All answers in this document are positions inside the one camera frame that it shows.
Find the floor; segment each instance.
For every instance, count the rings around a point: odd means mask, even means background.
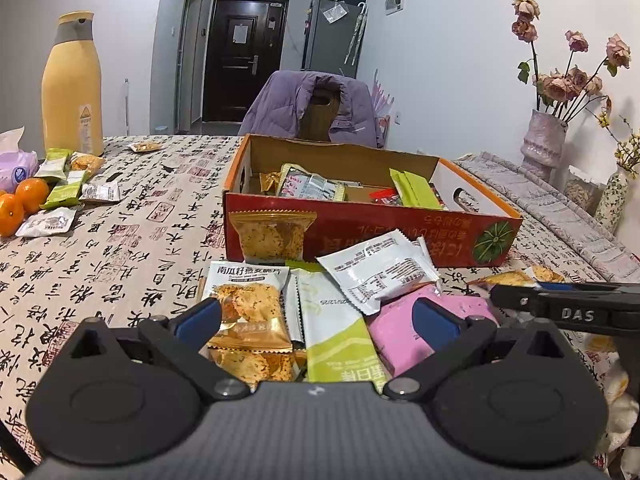
[[[181,132],[184,135],[236,136],[240,123],[203,123],[197,121],[191,125],[191,130]]]

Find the tablecloth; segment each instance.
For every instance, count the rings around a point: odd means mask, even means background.
[[[87,207],[73,231],[0,242],[0,416],[39,460],[24,425],[24,408],[47,365],[82,319],[135,326],[152,314],[175,316],[195,302],[209,261],[225,256],[222,183],[239,137],[156,136],[159,152],[126,145],[149,137],[106,139],[107,160],[95,182],[116,176],[123,200]],[[501,268],[441,269],[446,292],[470,279],[542,264],[566,277],[602,277],[524,211],[524,222]],[[567,333],[580,350],[584,337]],[[595,378],[606,354],[579,351]],[[0,480],[19,478],[0,454]]]

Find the pink snack packet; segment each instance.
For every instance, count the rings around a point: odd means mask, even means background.
[[[447,296],[440,294],[435,285],[426,285],[383,305],[380,314],[367,321],[367,324],[380,359],[393,377],[433,354],[433,349],[414,330],[412,312],[414,303],[419,298],[427,298],[462,319],[467,316],[484,316],[496,322],[487,302],[482,298]]]

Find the pumpkin illustration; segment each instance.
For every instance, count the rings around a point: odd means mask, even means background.
[[[473,257],[479,264],[488,264],[504,253],[511,245],[515,234],[508,222],[496,222],[490,225],[476,239]]]

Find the red cardboard box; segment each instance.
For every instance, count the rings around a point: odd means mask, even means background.
[[[363,187],[348,187],[344,202],[262,194],[259,174],[280,171],[286,162]],[[428,179],[450,211],[371,203],[369,193],[393,187],[389,168]],[[411,240],[424,236],[437,267],[499,266],[522,224],[513,207],[443,158],[256,135],[246,136],[234,157],[223,208],[226,257],[236,262],[243,257],[228,214],[237,211],[315,211],[318,218],[305,235],[306,261],[398,228]]]

